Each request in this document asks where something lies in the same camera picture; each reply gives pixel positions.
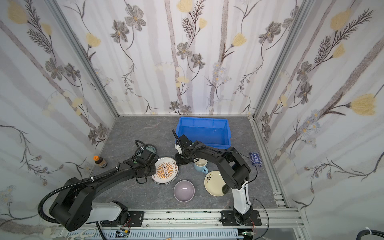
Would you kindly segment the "light blue mug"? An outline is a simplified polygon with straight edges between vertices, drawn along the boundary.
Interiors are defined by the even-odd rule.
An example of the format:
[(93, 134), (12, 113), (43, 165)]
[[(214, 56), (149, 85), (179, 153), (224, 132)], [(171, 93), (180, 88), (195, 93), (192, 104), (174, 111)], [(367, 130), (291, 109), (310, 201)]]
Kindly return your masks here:
[(204, 174), (208, 174), (209, 170), (207, 168), (208, 161), (204, 159), (198, 159), (197, 161), (194, 162), (194, 167), (196, 171), (202, 172)]

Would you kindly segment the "blue rectangular device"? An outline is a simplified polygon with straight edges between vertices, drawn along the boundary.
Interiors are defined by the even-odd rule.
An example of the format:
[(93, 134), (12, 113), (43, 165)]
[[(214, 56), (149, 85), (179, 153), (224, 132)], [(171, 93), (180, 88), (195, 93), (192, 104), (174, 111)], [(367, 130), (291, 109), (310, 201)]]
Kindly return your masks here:
[(251, 162), (254, 166), (262, 167), (263, 162), (259, 152), (250, 152)]

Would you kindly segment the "cream floral plate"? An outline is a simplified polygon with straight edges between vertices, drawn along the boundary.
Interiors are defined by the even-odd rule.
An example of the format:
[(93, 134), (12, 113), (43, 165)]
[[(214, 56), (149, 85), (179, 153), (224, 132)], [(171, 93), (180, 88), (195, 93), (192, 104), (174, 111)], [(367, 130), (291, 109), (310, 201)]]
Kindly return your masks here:
[(223, 187), (226, 185), (220, 171), (209, 172), (204, 179), (206, 191), (214, 197), (222, 197), (225, 195)]

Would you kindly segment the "purple bowl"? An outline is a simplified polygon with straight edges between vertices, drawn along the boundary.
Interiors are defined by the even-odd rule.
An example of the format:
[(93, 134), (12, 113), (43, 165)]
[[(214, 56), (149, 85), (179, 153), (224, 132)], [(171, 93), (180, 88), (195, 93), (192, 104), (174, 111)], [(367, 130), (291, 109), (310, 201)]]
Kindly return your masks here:
[(181, 180), (174, 187), (174, 197), (181, 203), (189, 202), (194, 195), (195, 187), (190, 181)]

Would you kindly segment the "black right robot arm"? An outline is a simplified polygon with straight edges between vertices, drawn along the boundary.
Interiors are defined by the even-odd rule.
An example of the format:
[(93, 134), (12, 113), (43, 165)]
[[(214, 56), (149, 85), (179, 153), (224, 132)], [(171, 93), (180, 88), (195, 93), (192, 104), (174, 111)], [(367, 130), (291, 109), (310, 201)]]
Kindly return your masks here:
[(185, 135), (177, 136), (175, 160), (178, 166), (194, 164), (206, 160), (217, 166), (225, 184), (232, 190), (234, 199), (234, 218), (240, 225), (245, 225), (251, 218), (253, 207), (250, 204), (248, 184), (251, 168), (241, 154), (233, 147), (228, 150), (216, 149), (200, 141), (192, 142)]

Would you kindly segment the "brown bottle orange cap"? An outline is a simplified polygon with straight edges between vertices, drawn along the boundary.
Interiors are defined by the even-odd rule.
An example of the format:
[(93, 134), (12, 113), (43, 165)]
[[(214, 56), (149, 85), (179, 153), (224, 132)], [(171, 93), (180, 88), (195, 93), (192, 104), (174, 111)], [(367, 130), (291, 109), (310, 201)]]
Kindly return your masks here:
[(95, 161), (95, 164), (100, 168), (105, 168), (108, 165), (108, 163), (100, 156), (94, 156), (93, 160)]

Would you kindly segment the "green patterned small plate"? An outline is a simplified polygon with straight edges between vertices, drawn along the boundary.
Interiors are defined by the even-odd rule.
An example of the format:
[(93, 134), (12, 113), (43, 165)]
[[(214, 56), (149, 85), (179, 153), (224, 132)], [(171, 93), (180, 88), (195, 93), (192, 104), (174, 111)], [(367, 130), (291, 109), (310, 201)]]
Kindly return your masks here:
[(157, 154), (157, 149), (154, 145), (146, 145), (145, 149), (154, 153), (154, 154)]

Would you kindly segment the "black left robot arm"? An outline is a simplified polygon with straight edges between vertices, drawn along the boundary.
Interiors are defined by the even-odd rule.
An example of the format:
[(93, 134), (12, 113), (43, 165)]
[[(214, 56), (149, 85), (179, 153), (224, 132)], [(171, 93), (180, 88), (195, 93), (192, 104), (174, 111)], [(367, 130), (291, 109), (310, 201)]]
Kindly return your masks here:
[(60, 224), (70, 232), (103, 221), (124, 225), (130, 219), (128, 207), (119, 201), (94, 203), (94, 199), (122, 182), (154, 175), (158, 159), (157, 154), (145, 149), (99, 175), (82, 180), (72, 178), (43, 197), (38, 213), (47, 222)]

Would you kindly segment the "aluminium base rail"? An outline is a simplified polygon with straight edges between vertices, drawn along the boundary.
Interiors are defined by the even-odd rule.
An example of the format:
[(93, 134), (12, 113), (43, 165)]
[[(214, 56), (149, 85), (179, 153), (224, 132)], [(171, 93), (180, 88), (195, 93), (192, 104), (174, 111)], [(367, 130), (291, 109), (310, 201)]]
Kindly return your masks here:
[(132, 211), (120, 227), (84, 225), (69, 232), (58, 228), (54, 238), (84, 240), (308, 240), (304, 221), (296, 209), (254, 209), (244, 225), (230, 210)]

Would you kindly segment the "orange sunburst plate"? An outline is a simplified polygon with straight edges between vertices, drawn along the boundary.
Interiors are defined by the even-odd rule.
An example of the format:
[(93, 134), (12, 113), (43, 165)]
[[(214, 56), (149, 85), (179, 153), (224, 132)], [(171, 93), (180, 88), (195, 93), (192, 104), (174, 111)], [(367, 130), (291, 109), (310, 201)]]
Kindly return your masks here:
[(171, 157), (161, 157), (155, 164), (155, 174), (151, 176), (153, 182), (159, 185), (171, 183), (179, 174), (179, 167)]

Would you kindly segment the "blue plastic bin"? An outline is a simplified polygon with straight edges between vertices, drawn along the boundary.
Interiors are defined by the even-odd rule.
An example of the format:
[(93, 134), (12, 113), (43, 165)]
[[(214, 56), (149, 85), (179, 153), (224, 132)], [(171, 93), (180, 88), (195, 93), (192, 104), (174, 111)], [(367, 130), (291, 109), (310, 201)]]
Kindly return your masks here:
[(227, 119), (180, 117), (176, 133), (185, 135), (190, 141), (200, 141), (217, 149), (228, 149), (232, 145), (232, 134)]

